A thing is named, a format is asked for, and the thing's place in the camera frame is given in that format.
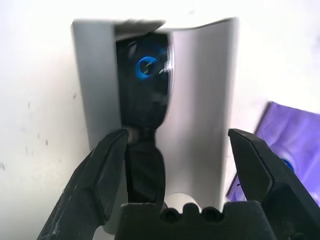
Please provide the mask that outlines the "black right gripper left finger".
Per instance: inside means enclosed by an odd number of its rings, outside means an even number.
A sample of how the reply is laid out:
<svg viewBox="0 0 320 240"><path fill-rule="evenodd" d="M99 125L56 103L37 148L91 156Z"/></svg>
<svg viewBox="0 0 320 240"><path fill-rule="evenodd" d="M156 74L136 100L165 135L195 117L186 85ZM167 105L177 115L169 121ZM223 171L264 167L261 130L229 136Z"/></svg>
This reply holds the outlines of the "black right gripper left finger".
<svg viewBox="0 0 320 240"><path fill-rule="evenodd" d="M73 172L40 240L91 240L111 218L119 190L127 129L106 135Z"/></svg>

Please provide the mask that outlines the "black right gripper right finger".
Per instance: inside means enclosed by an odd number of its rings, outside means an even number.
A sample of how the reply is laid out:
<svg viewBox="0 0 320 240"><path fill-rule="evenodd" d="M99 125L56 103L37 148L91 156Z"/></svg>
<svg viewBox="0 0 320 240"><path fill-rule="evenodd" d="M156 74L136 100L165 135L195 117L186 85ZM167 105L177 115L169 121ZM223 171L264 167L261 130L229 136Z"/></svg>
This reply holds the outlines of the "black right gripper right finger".
<svg viewBox="0 0 320 240"><path fill-rule="evenodd" d="M320 208L264 140L231 128L228 136L239 183L248 201L261 204L279 240L318 240Z"/></svg>

